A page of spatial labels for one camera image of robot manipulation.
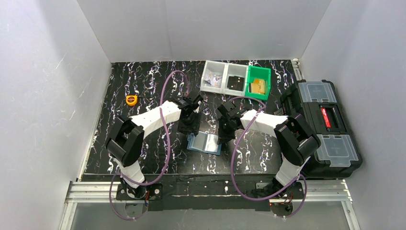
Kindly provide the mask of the blue card holder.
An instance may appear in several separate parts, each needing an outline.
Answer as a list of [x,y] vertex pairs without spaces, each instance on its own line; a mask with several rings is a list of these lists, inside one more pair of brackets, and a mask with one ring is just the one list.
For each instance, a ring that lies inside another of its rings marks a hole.
[[187,149],[201,153],[219,156],[221,144],[218,144],[218,135],[199,131],[197,135],[191,133],[188,137]]

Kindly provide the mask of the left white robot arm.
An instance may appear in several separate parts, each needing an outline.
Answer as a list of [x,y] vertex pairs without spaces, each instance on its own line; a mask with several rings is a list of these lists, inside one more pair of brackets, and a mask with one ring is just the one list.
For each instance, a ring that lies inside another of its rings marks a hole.
[[203,97],[192,91],[183,97],[172,97],[160,106],[129,118],[116,118],[108,133],[105,148],[118,164],[123,184],[133,189],[149,186],[141,172],[139,157],[144,139],[167,124],[178,122],[177,131],[197,135],[200,128],[200,105]]

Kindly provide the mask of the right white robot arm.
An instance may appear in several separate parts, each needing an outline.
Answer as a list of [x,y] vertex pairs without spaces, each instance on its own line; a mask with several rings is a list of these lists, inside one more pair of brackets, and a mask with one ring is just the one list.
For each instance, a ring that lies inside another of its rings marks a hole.
[[236,137],[236,131],[247,129],[275,137],[284,160],[273,179],[273,184],[286,186],[321,147],[321,140],[299,113],[270,115],[251,108],[239,108],[232,101],[218,107],[218,144],[229,142]]

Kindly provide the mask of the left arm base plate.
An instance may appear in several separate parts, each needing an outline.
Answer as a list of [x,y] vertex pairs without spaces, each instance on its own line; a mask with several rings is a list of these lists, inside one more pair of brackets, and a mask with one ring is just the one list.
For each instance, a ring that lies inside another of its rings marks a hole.
[[139,186],[134,189],[127,184],[119,184],[116,192],[116,200],[161,200],[163,192],[162,184]]

